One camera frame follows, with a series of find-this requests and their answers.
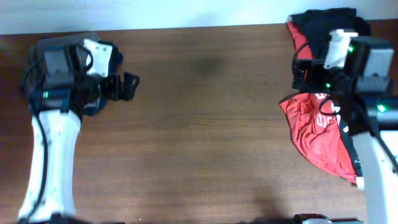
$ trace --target white wall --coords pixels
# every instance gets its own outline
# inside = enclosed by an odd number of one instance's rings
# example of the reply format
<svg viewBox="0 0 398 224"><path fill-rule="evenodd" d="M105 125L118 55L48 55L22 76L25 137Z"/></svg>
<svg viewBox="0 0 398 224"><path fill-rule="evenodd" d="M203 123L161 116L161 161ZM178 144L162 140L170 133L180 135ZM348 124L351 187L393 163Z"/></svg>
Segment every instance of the white wall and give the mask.
<svg viewBox="0 0 398 224"><path fill-rule="evenodd" d="M398 18L397 0L0 0L0 34L274 24L331 7Z"/></svg>

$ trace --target green led light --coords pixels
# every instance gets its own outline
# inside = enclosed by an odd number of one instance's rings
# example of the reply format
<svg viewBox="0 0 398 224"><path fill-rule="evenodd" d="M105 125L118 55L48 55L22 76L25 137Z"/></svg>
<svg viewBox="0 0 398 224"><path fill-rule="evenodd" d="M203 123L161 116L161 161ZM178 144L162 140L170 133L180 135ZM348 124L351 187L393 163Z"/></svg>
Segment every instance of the green led light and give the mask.
<svg viewBox="0 0 398 224"><path fill-rule="evenodd" d="M354 47L352 45L348 46L348 52L353 53Z"/></svg>
<svg viewBox="0 0 398 224"><path fill-rule="evenodd" d="M386 112L387 108L384 105L377 105L377 110L380 113L384 113L384 112Z"/></svg>

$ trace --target black cloth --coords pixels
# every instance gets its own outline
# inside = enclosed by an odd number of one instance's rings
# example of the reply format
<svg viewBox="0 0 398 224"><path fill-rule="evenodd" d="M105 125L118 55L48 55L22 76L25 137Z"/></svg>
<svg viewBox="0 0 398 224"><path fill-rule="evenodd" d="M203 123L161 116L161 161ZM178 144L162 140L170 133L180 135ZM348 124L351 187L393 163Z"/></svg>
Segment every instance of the black cloth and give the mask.
<svg viewBox="0 0 398 224"><path fill-rule="evenodd" d="M356 17L356 9L339 8L327 10L307 10L301 14L292 15L292 22L300 27L300 32L308 42L323 40L310 44L315 59L325 59L328 53L329 32L335 29L354 29L359 35L370 35L370 26L365 20Z"/></svg>
<svg viewBox="0 0 398 224"><path fill-rule="evenodd" d="M347 133L344 132L344 129L347 126L348 126L347 123L343 119L341 119L338 125L340 129L341 140L343 141L344 147L346 148L349 158L351 159L351 163L353 164L355 174L358 177L362 177L361 161L359 160L358 153L354 148L353 138L348 134L348 132Z"/></svg>

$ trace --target wire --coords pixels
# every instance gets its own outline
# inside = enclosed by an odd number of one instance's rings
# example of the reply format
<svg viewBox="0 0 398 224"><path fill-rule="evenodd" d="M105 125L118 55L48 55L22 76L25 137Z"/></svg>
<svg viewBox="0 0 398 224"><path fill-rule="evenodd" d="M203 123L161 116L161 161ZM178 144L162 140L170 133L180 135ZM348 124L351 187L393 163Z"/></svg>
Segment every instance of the wire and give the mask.
<svg viewBox="0 0 398 224"><path fill-rule="evenodd" d="M304 43L303 45L301 45L296 52L293 55L293 60L292 60L292 72L293 72L293 76L295 79L298 78L297 76L297 67L296 67L296 61L297 61L297 56L299 55L299 53L306 47L309 46L311 44L316 44L316 43L322 43L322 42L326 42L329 41L329 39L320 39L320 40L312 40L312 41L307 41L306 43Z"/></svg>
<svg viewBox="0 0 398 224"><path fill-rule="evenodd" d="M45 131L44 131L44 127L42 122L40 121L39 118L39 114L36 110L36 108L34 107L33 101L30 99L29 100L29 105L30 108L33 112L33 117L36 119L37 123L39 124L39 128L40 128L40 132L42 133L42 138L43 138L43 174L42 174L42 183L40 185L40 191L39 191L39 196L37 197L36 202L33 205L33 209L32 211L30 211L30 213L28 214L26 221L29 222L29 218L36 212L36 210L38 209L38 207L40 206L40 204L43 201L43 194L44 194L44 190L45 190L45 183L47 181L47 166L48 166L48 160L49 160L49 145L47 142L47 138L45 135Z"/></svg>
<svg viewBox="0 0 398 224"><path fill-rule="evenodd" d="M34 62L25 72L25 75L22 79L22 85L21 88L22 90L24 90L25 88L25 82L27 77L29 76L29 74L31 73L31 71L39 65L39 63L43 60L44 57L39 58L36 62ZM45 184L47 182L47 166L48 166L48 160L49 160L49 145L47 142L47 138L45 135L45 130L43 127L42 122L40 121L39 118L39 114L34 106L34 103L32 101L32 99L29 99L29 106L32 110L32 114L33 114L33 118L36 119L38 125L39 125L39 129L40 132L42 134L42 138L43 138L43 171L42 171L42 182L40 184L40 190L39 190L39 195L37 196L37 200L35 201L35 203L33 204L33 208L30 211L30 213L28 214L28 216L26 217L26 222L29 222L29 219L31 218L31 216L36 212L36 210L38 209L38 207L40 206L40 204L42 203L43 200L43 195L44 195L44 190L45 190Z"/></svg>
<svg viewBox="0 0 398 224"><path fill-rule="evenodd" d="M25 75L24 75L24 77L23 77L23 79L22 79L22 86L21 86L22 89L25 88L25 82L26 82L26 79L27 79L27 76L29 75L29 73L33 70L33 68L35 68L36 66L39 65L39 63L43 60L43 58L44 58L44 56L41 56L37 61L35 61L35 63L33 63L33 64L26 70Z"/></svg>
<svg viewBox="0 0 398 224"><path fill-rule="evenodd" d="M322 111L322 106L327 102L327 101L329 101L329 100L331 100L331 98L329 97L329 95L325 98L325 99L323 99L322 100L322 102L319 104L319 112L322 114L322 115L325 115L325 116L336 116L336 115L339 115L340 114L340 111L338 111L338 112L333 112L333 113L325 113L325 112L323 112Z"/></svg>
<svg viewBox="0 0 398 224"><path fill-rule="evenodd" d="M391 150L388 148L387 144L382 139L380 132L377 130L376 127L374 127L374 125L372 125L370 117L366 114L366 112L362 109L362 107L358 105L357 102L353 101L353 105L355 105L356 109L359 111L359 113L365 120L366 124L369 126L369 129L371 130L372 134L376 137L377 141L379 141L384 152L386 152L387 156L391 160L392 165L394 166L396 172L398 172L398 162L397 162L396 157L393 155Z"/></svg>
<svg viewBox="0 0 398 224"><path fill-rule="evenodd" d="M86 52L86 54L88 54L90 56L90 62L87 66L81 68L81 72L86 73L89 69L92 68L93 64L94 64L94 57L93 54L91 53L91 51L89 51L87 48L83 47L80 44L76 44L76 48L79 48L80 50Z"/></svg>

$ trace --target garment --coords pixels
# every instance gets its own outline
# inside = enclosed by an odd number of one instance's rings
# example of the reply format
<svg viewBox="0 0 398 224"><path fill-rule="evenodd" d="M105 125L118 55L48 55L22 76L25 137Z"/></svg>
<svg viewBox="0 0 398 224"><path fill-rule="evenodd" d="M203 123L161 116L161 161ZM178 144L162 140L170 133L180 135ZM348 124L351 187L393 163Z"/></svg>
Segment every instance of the garment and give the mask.
<svg viewBox="0 0 398 224"><path fill-rule="evenodd" d="M325 93L302 93L280 104L292 132L297 149L315 166L356 183L351 159L340 138L339 117L325 116L319 111ZM333 102L327 101L324 113L334 112Z"/></svg>
<svg viewBox="0 0 398 224"><path fill-rule="evenodd" d="M293 22L288 22L287 27L289 28L292 38L294 40L295 50L299 49L303 44L307 42L305 36L300 32L300 27L294 25ZM305 46L297 55L297 59L314 59L311 49Z"/></svg>
<svg viewBox="0 0 398 224"><path fill-rule="evenodd" d="M292 15L293 23L300 28L308 41L327 40L329 32L335 29L354 29L359 35L370 35L370 26L362 18L356 17L356 9L339 8L327 10L307 10ZM325 59L328 42L310 45L315 59Z"/></svg>
<svg viewBox="0 0 398 224"><path fill-rule="evenodd" d="M307 40L305 36L301 34L298 26L294 25L293 22L288 22L287 27L292 34L295 49L297 50L300 46L306 43ZM297 55L297 58L312 59L313 55L310 48L303 48L303 50ZM337 119L332 116L324 116L319 113L319 103L324 98L324 94L316 95L305 93L295 96L280 104L280 107L287 115L290 124L292 141L297 146L297 149L312 164L326 172L340 175L351 182L356 182L355 177L362 176L362 172L352 140L349 138L348 133L344 131L346 130L345 128L347 125L342 119ZM311 108L314 111L301 111L299 110L299 107L301 107L300 104L305 105L305 108ZM322 108L322 111L332 112L332 110L326 111L328 108L332 108L331 101L326 103ZM315 127L314 131L309 129L311 126ZM319 148L318 146L312 148L311 144L306 144L307 141L311 141L312 144L315 145L324 145L322 148Z"/></svg>

